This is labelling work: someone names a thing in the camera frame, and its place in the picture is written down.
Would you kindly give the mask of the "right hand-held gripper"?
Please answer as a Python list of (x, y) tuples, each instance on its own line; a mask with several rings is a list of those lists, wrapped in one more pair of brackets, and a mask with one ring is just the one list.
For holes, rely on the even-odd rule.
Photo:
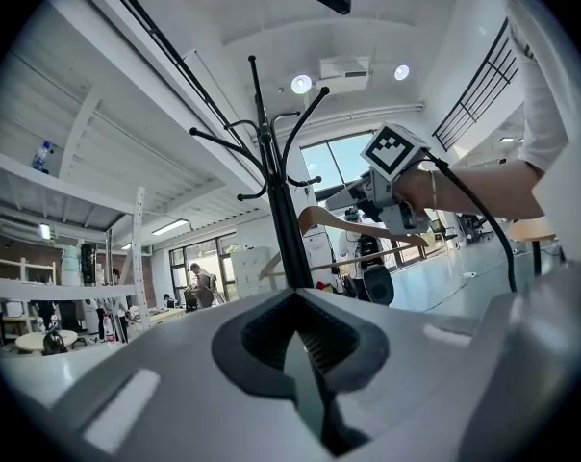
[(325, 207), (335, 211), (356, 206), (364, 200), (375, 208), (373, 220), (379, 219), (393, 235), (425, 233), (430, 218), (408, 201), (394, 195), (395, 184), (425, 158), (429, 145), (407, 128), (384, 123), (361, 153), (369, 164), (369, 181), (359, 180), (325, 200)]

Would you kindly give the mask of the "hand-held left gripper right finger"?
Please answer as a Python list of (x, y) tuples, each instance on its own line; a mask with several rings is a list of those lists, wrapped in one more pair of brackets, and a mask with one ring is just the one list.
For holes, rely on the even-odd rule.
[(434, 314), (300, 290), (300, 337), (324, 407), (320, 440), (337, 459), (386, 437), (459, 370), (480, 318)]

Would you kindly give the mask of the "person's right hand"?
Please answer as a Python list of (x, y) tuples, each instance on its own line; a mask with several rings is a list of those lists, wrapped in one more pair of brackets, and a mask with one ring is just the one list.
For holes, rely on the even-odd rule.
[(393, 193), (416, 210), (434, 209), (437, 200), (435, 182), (433, 171), (409, 169), (395, 182)]

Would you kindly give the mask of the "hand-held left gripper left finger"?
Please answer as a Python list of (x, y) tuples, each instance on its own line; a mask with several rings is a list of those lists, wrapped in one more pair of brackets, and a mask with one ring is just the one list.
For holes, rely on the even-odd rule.
[(88, 371), (51, 409), (88, 460), (330, 461), (289, 400), (257, 398), (217, 367), (212, 340), (266, 293), (155, 325)]

